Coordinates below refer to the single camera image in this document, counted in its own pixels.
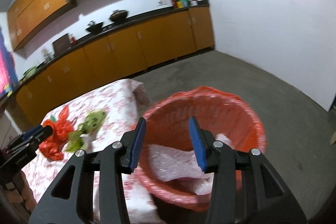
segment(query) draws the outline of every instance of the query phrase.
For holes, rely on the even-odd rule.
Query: bottle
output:
[[[72,46],[76,45],[76,39],[73,34],[70,34],[70,43]]]

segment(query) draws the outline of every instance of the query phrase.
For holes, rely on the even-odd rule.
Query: orange basket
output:
[[[156,103],[143,115],[147,121],[147,133],[135,175],[157,198],[200,212],[208,209],[210,195],[197,196],[178,180],[160,181],[151,170],[148,149],[148,145],[158,144],[191,151],[193,146],[188,132],[188,119],[191,116],[196,117],[202,129],[214,135],[226,135],[236,150],[248,152],[258,148],[264,153],[266,137],[259,117],[239,96],[206,86],[176,93]],[[240,189],[239,172],[236,184]]]

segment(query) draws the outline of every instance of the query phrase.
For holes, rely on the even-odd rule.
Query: white tablecloth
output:
[[[68,120],[77,118],[75,129],[82,123],[89,111],[104,109],[107,117],[92,142],[92,151],[100,151],[130,130],[138,120],[138,109],[148,106],[150,100],[143,84],[131,79],[119,80],[88,92],[66,104],[69,105]],[[63,106],[49,112],[43,119],[54,115],[56,118]],[[73,155],[64,152],[62,161],[50,161],[37,150],[37,157],[23,168],[28,183],[38,202],[52,180]],[[124,175],[123,185],[128,214],[131,223],[162,223],[150,195],[136,180],[134,175]],[[93,189],[94,220],[99,222],[99,172],[95,173]]]

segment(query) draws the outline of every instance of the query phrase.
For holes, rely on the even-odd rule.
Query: concrete floor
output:
[[[266,157],[277,169],[310,219],[336,185],[336,112],[326,112],[293,86],[244,61],[217,51],[196,55],[135,77],[153,102],[200,85],[234,93],[259,115],[266,131]],[[205,214],[166,205],[168,223],[204,223]]]

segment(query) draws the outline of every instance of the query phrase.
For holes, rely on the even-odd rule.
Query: kitchen counter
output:
[[[186,11],[188,9],[193,9],[193,8],[196,8],[196,7],[207,7],[207,6],[209,6],[209,0],[201,0],[201,1],[198,2],[197,6],[190,6],[190,7],[187,7],[187,8],[180,8],[180,9],[174,9],[172,6],[170,6],[170,7],[165,7],[165,8],[161,8],[161,9],[156,9],[156,10],[152,10],[152,11],[149,11],[149,12],[145,12],[145,13],[142,13],[142,14],[138,14],[138,15],[135,15],[135,16],[128,17],[121,24],[112,23],[110,25],[107,25],[107,26],[103,27],[102,32],[100,32],[99,34],[89,33],[89,34],[85,35],[84,37],[81,37],[81,38],[77,39],[77,41],[76,41],[77,45],[71,47],[70,49],[65,51],[63,54],[55,57],[54,59],[52,59],[47,64],[44,64],[44,65],[40,66],[40,68],[38,68],[38,70],[36,71],[36,73],[32,77],[30,77],[28,80],[26,80],[21,85],[18,85],[14,88],[11,96],[15,95],[21,89],[21,87],[23,85],[26,85],[31,80],[33,80],[39,73],[44,71],[52,63],[61,59],[65,55],[67,55],[67,54],[69,54],[69,53],[71,53],[71,52],[73,52],[73,51],[91,43],[91,42],[96,41],[100,37],[105,37],[105,36],[115,32],[119,29],[131,26],[133,24],[136,24],[136,23],[148,20],[148,19],[152,19],[154,17],[168,15],[168,14],[171,14],[171,13],[178,13],[178,12]]]

